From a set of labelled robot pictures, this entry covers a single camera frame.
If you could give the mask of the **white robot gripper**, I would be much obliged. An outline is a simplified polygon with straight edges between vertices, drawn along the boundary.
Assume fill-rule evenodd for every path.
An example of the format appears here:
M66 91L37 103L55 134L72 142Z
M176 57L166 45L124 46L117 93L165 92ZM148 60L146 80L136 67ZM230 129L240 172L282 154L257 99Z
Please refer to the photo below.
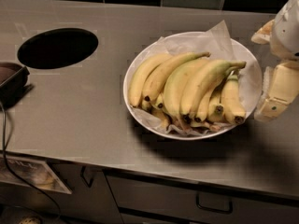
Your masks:
M299 0L288 0L274 20L251 37L256 44L270 42L271 52L284 60L299 59ZM263 74L263 94L254 118L267 122L278 118L299 95L299 62L283 61L267 66Z

